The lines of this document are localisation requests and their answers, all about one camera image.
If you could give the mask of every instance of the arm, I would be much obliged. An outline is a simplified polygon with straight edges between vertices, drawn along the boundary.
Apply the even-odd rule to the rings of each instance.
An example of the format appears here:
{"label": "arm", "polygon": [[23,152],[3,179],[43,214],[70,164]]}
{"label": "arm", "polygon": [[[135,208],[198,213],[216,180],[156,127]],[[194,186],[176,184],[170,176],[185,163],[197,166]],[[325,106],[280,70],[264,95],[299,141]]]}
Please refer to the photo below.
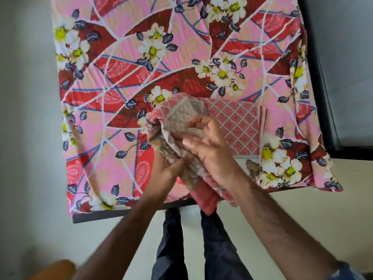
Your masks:
{"label": "arm", "polygon": [[176,132],[176,143],[196,155],[216,182],[231,192],[287,280],[322,280],[337,271],[334,256],[240,168],[215,119],[194,117],[187,127],[202,129],[204,138]]}
{"label": "arm", "polygon": [[153,215],[187,164],[188,158],[183,158],[170,166],[163,155],[156,152],[146,191],[87,262],[79,267],[73,280],[123,279]]}

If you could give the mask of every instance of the cloth being folded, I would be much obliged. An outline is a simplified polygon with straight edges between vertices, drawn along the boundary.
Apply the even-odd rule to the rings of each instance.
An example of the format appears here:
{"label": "cloth being folded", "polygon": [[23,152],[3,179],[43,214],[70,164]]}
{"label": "cloth being folded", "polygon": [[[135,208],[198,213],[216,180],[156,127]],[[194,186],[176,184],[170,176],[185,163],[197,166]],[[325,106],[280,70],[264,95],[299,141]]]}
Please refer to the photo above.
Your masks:
{"label": "cloth being folded", "polygon": [[[172,131],[203,136],[197,128],[186,128],[185,123],[193,116],[213,116],[220,124],[231,152],[236,158],[258,158],[260,138],[263,134],[266,109],[251,102],[217,98],[194,98],[186,93],[177,93],[146,116],[148,142],[173,164],[187,151],[179,148]],[[217,207],[220,197],[236,206],[231,194],[209,175],[201,161],[194,159],[180,177],[191,196],[201,209],[210,215]]]}

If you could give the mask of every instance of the person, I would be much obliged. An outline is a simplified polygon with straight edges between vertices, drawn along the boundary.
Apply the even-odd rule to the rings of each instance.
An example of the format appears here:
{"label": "person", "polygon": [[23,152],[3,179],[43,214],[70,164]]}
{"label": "person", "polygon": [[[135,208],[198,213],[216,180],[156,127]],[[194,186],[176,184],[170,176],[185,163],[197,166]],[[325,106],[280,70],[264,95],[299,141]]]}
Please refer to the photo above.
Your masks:
{"label": "person", "polygon": [[[337,261],[245,174],[232,157],[214,118],[193,117],[186,126],[202,129],[204,138],[178,132],[172,136],[178,146],[195,156],[183,157],[169,165],[162,154],[155,153],[150,182],[138,203],[77,270],[73,280],[124,277],[153,215],[165,201],[178,175],[195,157],[203,162],[216,182],[233,195],[247,222],[287,280],[364,279],[347,263]],[[217,213],[206,216],[201,212],[201,225],[205,279],[252,279]],[[176,208],[166,210],[163,229],[152,280],[188,279],[180,214]]]}

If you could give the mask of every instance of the pant leg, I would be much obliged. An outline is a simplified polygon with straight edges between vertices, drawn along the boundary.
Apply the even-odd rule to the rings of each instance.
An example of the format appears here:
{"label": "pant leg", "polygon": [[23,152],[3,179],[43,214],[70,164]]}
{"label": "pant leg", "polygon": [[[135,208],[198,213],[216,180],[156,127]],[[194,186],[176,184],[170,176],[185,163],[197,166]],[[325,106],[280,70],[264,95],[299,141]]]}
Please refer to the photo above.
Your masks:
{"label": "pant leg", "polygon": [[157,250],[156,263],[153,266],[152,280],[188,280],[184,263],[184,239],[180,213],[177,208],[166,210],[163,223],[163,237]]}
{"label": "pant leg", "polygon": [[253,280],[237,254],[217,212],[207,216],[201,210],[205,280]]}

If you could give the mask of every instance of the beige floor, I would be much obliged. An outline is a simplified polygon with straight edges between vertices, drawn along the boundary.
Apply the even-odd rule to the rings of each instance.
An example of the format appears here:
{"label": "beige floor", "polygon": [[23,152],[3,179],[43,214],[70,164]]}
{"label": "beige floor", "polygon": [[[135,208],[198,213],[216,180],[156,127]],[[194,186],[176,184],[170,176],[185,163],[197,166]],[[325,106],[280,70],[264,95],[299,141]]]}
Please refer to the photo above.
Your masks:
{"label": "beige floor", "polygon": [[[49,0],[2,0],[0,23],[0,279],[13,280],[61,258],[82,263],[119,219],[73,225],[67,215]],[[373,162],[334,162],[343,193],[273,197],[338,258],[373,270]],[[222,202],[218,213],[253,277],[283,279],[239,209]],[[157,212],[125,279],[150,278],[163,220]],[[189,278],[202,279],[198,208],[183,209],[182,223]]]}

